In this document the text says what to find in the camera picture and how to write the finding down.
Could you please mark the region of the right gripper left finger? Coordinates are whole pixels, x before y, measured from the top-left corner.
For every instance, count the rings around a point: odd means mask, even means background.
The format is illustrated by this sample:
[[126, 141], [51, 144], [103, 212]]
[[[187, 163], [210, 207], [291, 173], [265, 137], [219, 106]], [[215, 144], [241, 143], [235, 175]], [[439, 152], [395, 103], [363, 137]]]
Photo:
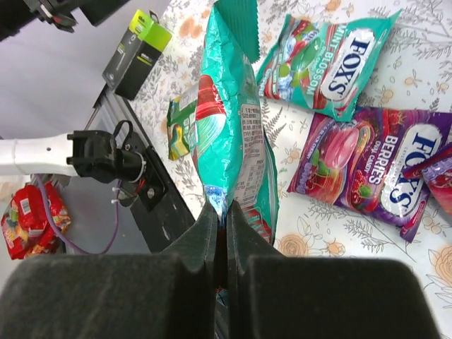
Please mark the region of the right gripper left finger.
[[212, 338], [218, 217], [158, 254], [23, 261], [1, 293], [2, 338]]

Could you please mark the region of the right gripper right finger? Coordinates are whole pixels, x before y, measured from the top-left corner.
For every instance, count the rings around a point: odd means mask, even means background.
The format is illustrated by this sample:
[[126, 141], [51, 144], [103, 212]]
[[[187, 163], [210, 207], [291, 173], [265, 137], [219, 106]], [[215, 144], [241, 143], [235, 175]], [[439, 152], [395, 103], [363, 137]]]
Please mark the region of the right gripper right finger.
[[227, 213], [231, 338], [438, 338], [411, 270], [372, 258], [287, 257]]

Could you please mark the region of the teal mint candy bag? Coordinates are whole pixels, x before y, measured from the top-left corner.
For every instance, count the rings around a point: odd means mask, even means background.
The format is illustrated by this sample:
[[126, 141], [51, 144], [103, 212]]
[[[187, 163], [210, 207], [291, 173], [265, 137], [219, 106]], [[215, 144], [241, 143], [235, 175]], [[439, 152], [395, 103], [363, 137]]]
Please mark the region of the teal mint candy bag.
[[351, 121], [399, 15], [348, 23], [286, 15], [278, 40], [256, 75], [259, 95], [336, 121]]
[[203, 43], [191, 154], [220, 224], [236, 201], [272, 244], [279, 199], [252, 67], [259, 57], [256, 1], [216, 1]]

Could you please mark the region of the purple berries candy bag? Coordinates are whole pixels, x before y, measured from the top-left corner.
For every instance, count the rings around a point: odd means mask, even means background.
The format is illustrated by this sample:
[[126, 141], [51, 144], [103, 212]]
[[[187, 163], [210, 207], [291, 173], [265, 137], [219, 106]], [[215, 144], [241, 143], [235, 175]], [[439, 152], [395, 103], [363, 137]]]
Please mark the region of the purple berries candy bag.
[[423, 179], [438, 204], [451, 215], [451, 143], [402, 173], [407, 179]]
[[394, 225], [411, 242], [430, 193], [402, 171], [437, 153], [450, 131], [444, 112], [359, 107], [350, 122], [316, 113], [287, 190]]

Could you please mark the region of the teal mint candy bag front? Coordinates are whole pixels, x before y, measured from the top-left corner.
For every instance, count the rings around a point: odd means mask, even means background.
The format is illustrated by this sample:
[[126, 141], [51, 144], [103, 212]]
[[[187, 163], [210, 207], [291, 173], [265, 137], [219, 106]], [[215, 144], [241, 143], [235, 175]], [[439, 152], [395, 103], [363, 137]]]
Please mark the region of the teal mint candy bag front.
[[399, 15], [348, 23], [286, 15], [278, 40], [256, 75], [259, 95], [336, 121], [351, 121]]

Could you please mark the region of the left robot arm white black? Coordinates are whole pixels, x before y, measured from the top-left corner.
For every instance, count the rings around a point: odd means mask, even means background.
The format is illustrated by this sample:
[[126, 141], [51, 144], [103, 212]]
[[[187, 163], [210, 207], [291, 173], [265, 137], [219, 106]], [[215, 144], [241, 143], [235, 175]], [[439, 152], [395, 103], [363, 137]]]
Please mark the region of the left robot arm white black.
[[[34, 20], [73, 32], [73, 11], [79, 9], [93, 26], [105, 22], [125, 1], [2, 1], [1, 39], [13, 37]], [[106, 88], [127, 100], [135, 98], [171, 39], [156, 13], [138, 10], [102, 77]], [[1, 174], [62, 174], [90, 177], [109, 184], [120, 181], [117, 198], [123, 206], [141, 200], [152, 210], [167, 192], [157, 156], [146, 139], [136, 139], [133, 123], [121, 120], [110, 133], [84, 130], [59, 136], [1, 141]]]

